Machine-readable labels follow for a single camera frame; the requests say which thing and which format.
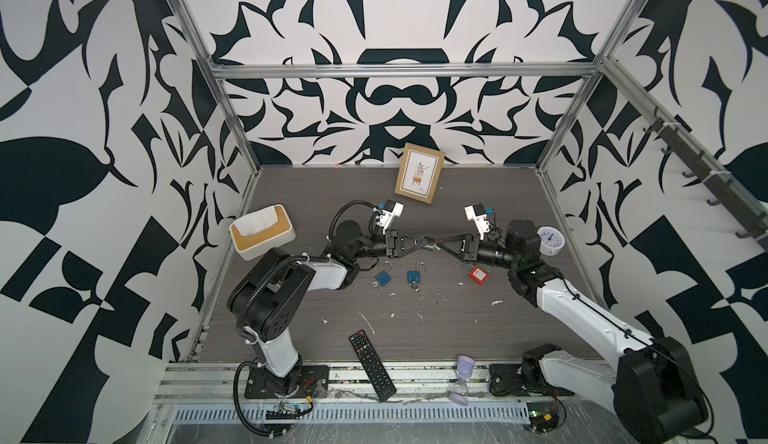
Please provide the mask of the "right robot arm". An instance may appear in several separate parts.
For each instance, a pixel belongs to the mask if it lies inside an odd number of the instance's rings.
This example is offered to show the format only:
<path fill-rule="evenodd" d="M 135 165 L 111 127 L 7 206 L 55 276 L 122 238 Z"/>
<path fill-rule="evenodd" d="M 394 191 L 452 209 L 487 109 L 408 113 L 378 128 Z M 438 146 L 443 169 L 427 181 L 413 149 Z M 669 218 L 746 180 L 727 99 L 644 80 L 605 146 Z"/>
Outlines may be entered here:
<path fill-rule="evenodd" d="M 506 269 L 518 295 L 563 323 L 603 359 L 595 364 L 557 346 L 540 346 L 529 358 L 536 379 L 600 405 L 640 443 L 665 443 L 712 418 L 679 341 L 655 338 L 613 316 L 547 263 L 565 247 L 559 229 L 512 220 L 498 241 L 485 218 L 476 224 L 476 234 L 456 236 L 461 246 L 452 256 Z"/>

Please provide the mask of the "large blue padlock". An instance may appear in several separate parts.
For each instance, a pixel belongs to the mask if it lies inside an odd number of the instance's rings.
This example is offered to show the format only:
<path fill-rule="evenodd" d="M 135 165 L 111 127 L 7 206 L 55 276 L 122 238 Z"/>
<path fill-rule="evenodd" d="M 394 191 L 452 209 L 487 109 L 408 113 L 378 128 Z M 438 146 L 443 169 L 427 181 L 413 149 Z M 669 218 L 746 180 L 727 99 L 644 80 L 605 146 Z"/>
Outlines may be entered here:
<path fill-rule="evenodd" d="M 377 273 L 374 276 L 374 280 L 372 281 L 373 287 L 383 287 L 392 280 L 392 277 L 389 274 L 391 267 L 392 263 L 390 261 L 382 262 L 377 267 Z"/>

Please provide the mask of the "small black padlock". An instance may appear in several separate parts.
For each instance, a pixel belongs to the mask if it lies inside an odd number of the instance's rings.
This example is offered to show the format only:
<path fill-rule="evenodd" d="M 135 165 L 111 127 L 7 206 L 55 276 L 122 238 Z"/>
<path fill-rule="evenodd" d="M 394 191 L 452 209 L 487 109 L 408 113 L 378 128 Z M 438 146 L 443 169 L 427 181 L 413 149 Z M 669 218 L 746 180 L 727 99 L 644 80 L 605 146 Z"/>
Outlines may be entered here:
<path fill-rule="evenodd" d="M 440 250 L 440 243 L 431 237 L 424 238 L 424 248 L 430 251 Z"/>

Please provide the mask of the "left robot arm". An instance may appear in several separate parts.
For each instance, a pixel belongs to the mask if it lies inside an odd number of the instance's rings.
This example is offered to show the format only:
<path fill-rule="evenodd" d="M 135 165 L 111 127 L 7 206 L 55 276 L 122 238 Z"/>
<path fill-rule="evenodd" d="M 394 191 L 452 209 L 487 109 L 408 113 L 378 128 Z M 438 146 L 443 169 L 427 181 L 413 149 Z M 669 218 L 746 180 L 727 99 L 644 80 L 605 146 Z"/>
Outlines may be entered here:
<path fill-rule="evenodd" d="M 227 308 L 238 336 L 260 352 L 256 366 L 289 390 L 301 367 L 289 325 L 307 293 L 349 287 L 362 271 L 360 258 L 399 258 L 436 248 L 434 238 L 396 229 L 365 234 L 357 222 L 346 220 L 317 256 L 269 250 L 232 291 Z"/>

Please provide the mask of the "black remote control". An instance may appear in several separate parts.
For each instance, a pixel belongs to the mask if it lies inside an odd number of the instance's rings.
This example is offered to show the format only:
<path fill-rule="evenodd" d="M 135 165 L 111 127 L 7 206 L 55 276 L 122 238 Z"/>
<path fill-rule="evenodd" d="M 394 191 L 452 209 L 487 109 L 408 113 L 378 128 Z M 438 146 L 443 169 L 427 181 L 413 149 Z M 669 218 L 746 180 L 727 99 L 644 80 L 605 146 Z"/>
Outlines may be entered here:
<path fill-rule="evenodd" d="M 349 337 L 349 342 L 380 402 L 386 402 L 397 389 L 364 330 Z"/>

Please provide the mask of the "white tissue box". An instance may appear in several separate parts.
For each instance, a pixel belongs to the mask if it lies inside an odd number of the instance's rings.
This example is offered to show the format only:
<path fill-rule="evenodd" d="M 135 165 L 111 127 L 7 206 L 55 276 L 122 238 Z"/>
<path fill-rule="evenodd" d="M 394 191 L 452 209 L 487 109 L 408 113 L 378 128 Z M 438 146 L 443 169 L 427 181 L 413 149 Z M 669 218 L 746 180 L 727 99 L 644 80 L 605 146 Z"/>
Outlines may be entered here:
<path fill-rule="evenodd" d="M 240 257 L 251 261 L 296 240 L 296 231 L 285 207 L 273 204 L 236 219 L 230 236 Z"/>

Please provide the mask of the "red padlock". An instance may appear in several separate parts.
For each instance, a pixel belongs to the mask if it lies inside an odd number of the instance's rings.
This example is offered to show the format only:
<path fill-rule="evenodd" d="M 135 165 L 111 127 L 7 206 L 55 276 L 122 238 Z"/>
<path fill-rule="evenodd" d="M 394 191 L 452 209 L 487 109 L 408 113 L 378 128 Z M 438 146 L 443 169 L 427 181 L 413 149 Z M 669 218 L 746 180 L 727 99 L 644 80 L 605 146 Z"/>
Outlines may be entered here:
<path fill-rule="evenodd" d="M 466 263 L 464 268 L 469 277 L 478 285 L 483 285 L 487 281 L 489 274 L 480 266 L 473 263 Z"/>

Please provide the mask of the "wooden picture frame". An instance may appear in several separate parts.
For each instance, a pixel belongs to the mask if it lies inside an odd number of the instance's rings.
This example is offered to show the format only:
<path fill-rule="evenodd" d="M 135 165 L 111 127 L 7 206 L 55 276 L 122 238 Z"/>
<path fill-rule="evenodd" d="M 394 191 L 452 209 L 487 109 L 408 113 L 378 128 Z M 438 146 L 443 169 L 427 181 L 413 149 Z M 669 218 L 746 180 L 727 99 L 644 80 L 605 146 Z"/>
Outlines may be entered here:
<path fill-rule="evenodd" d="M 445 153 L 442 151 L 406 144 L 394 192 L 432 204 L 444 160 Z"/>

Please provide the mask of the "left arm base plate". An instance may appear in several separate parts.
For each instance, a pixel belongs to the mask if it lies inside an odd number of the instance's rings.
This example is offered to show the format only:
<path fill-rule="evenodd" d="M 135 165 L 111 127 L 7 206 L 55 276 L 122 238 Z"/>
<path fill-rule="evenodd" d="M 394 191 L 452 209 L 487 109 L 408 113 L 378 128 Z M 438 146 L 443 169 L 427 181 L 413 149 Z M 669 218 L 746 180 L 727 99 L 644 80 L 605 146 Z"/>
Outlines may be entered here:
<path fill-rule="evenodd" d="M 276 376 L 266 367 L 251 368 L 244 396 L 246 399 L 324 397 L 327 394 L 329 374 L 328 366 L 301 363 L 283 377 Z"/>

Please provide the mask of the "purple hourglass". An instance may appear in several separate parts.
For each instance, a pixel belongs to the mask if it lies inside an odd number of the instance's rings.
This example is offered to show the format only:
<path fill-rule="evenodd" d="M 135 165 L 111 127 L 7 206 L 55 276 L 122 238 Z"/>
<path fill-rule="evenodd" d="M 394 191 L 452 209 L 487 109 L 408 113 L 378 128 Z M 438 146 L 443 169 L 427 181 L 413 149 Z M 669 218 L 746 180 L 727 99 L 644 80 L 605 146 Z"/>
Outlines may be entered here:
<path fill-rule="evenodd" d="M 468 382 L 473 375 L 475 367 L 475 360 L 466 355 L 457 356 L 456 364 L 456 376 L 457 379 L 453 382 L 449 392 L 448 399 L 459 405 L 468 405 Z"/>

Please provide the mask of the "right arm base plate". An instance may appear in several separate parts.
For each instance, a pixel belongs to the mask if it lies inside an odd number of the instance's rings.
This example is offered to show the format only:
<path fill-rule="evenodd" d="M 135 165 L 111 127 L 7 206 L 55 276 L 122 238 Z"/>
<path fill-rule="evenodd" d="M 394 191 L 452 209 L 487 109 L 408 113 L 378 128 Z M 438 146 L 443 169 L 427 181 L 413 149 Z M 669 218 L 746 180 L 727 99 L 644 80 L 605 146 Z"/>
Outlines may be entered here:
<path fill-rule="evenodd" d="M 488 366 L 489 392 L 495 397 L 570 397 L 574 393 L 552 387 L 541 379 L 529 377 L 519 363 L 494 363 Z"/>

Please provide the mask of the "small blue padlock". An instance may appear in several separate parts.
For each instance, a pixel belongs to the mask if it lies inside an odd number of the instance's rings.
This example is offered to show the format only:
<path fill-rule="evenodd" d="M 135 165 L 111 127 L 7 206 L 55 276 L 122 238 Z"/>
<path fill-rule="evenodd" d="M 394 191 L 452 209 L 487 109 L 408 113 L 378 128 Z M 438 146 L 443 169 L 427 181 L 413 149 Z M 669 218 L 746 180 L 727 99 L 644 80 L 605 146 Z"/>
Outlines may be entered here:
<path fill-rule="evenodd" d="M 406 274 L 406 280 L 410 287 L 416 291 L 420 291 L 422 283 L 422 277 L 427 271 L 427 265 L 423 261 L 418 261 L 412 270 L 408 270 Z"/>

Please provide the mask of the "white alarm clock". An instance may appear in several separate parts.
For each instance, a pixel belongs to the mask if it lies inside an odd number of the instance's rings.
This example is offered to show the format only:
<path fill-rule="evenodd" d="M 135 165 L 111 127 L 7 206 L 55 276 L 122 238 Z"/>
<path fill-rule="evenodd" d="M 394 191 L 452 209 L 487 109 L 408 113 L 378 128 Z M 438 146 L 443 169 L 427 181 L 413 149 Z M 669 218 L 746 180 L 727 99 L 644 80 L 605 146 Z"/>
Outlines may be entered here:
<path fill-rule="evenodd" d="M 565 235 L 553 226 L 541 226 L 537 230 L 539 236 L 539 252 L 545 256 L 556 256 L 566 246 Z"/>

